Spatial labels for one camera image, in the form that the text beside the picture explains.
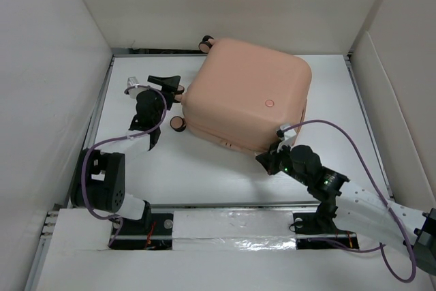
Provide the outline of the pink hard-shell suitcase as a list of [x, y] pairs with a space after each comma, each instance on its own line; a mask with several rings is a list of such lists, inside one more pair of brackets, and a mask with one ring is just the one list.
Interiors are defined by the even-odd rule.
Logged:
[[305, 117], [312, 71], [300, 57], [230, 38], [203, 37], [206, 58], [176, 99], [194, 135], [229, 149], [263, 153], [281, 125]]

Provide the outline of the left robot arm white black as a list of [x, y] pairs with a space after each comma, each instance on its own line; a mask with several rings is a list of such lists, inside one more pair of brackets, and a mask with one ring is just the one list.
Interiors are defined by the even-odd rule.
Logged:
[[151, 228], [150, 204], [126, 192], [126, 163], [137, 153], [150, 151], [161, 135], [167, 111], [181, 95], [181, 77], [149, 76], [151, 85], [127, 79], [124, 94], [136, 101], [135, 114], [126, 134], [100, 141], [82, 150], [76, 164], [70, 201], [101, 220], [128, 221], [137, 234]]

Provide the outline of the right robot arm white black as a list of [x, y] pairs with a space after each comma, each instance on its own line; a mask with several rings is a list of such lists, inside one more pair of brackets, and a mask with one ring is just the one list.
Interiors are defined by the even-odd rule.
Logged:
[[435, 210], [412, 209], [362, 188], [321, 164], [306, 145], [284, 146], [256, 157], [269, 175], [283, 172], [302, 183], [319, 200], [315, 224], [364, 235], [402, 254], [414, 254], [416, 266], [435, 274]]

